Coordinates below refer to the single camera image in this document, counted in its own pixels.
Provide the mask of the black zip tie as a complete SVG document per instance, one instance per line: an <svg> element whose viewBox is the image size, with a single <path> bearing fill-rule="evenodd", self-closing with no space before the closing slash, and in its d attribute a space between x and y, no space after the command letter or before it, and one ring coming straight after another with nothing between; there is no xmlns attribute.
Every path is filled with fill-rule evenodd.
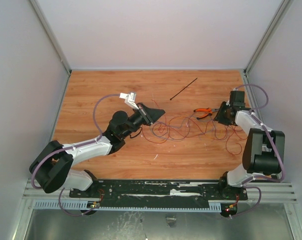
<svg viewBox="0 0 302 240"><path fill-rule="evenodd" d="M198 77L196 77L194 80L189 82L185 87L183 87L179 92L177 92L174 96L172 96L169 100L172 101L175 97L177 97L179 94L181 94L185 89L187 89L192 83L194 83Z"/></svg>

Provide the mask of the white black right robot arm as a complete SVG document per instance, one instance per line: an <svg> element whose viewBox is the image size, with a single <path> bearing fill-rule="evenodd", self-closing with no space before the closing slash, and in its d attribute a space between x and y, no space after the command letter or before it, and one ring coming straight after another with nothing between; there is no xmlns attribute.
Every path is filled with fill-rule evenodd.
<svg viewBox="0 0 302 240"><path fill-rule="evenodd" d="M240 194L245 184L256 179L284 174L285 134L266 126L254 110L246 107L244 91L231 91L229 101L221 103L214 121L240 127L247 135L242 163L219 178L217 191L221 198Z"/></svg>

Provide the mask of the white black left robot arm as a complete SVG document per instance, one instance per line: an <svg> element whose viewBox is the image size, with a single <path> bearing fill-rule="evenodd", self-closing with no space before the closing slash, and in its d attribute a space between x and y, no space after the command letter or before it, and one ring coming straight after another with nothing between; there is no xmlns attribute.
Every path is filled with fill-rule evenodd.
<svg viewBox="0 0 302 240"><path fill-rule="evenodd" d="M116 153L125 145L126 137L143 125L151 126L165 113L163 109L149 108L139 102L132 115L116 111L106 130L95 138L72 144L50 141L29 167L32 187L47 194L62 187L73 188L89 198L94 197L99 190L94 176L87 170L73 170L73 166Z"/></svg>

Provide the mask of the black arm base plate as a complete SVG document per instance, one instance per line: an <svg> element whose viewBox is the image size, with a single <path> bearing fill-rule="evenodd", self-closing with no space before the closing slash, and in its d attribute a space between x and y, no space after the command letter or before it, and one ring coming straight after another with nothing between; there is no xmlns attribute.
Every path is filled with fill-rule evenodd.
<svg viewBox="0 0 302 240"><path fill-rule="evenodd" d="M102 207L148 209L199 209L209 207L210 201L234 203L248 199L244 188L237 195L223 198L214 180L95 180L87 190L73 188L69 196L102 198Z"/></svg>

